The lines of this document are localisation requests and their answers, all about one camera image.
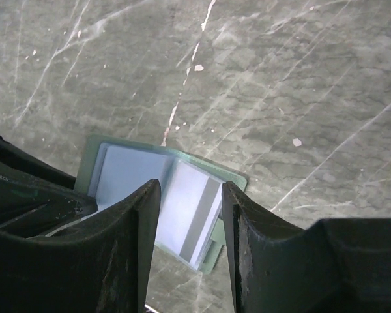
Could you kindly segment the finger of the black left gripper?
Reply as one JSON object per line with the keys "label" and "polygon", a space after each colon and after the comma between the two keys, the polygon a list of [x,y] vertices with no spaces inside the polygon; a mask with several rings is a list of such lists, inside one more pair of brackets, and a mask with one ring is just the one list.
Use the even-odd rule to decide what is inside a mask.
{"label": "finger of the black left gripper", "polygon": [[56,185],[73,189],[76,178],[22,151],[0,135],[0,162]]}
{"label": "finger of the black left gripper", "polygon": [[0,174],[0,235],[30,238],[97,212],[69,175]]}

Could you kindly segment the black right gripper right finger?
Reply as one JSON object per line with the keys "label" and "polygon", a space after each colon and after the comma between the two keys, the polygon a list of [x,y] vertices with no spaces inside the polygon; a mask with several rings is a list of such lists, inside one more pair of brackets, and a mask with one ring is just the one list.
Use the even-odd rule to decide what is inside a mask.
{"label": "black right gripper right finger", "polygon": [[299,228],[222,186],[236,312],[391,312],[391,218]]}

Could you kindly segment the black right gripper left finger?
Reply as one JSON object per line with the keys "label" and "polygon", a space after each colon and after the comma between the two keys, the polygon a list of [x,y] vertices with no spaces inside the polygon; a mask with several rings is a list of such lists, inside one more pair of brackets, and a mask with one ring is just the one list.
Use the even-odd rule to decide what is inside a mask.
{"label": "black right gripper left finger", "polygon": [[160,196],[151,179],[61,235],[0,235],[0,312],[143,312]]}

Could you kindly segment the white credit card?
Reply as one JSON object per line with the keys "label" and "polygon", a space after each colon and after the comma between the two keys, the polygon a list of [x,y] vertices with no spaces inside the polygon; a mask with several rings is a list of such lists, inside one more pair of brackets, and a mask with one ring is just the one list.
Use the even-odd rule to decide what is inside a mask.
{"label": "white credit card", "polygon": [[222,180],[179,160],[162,196],[156,243],[196,271],[220,211]]}

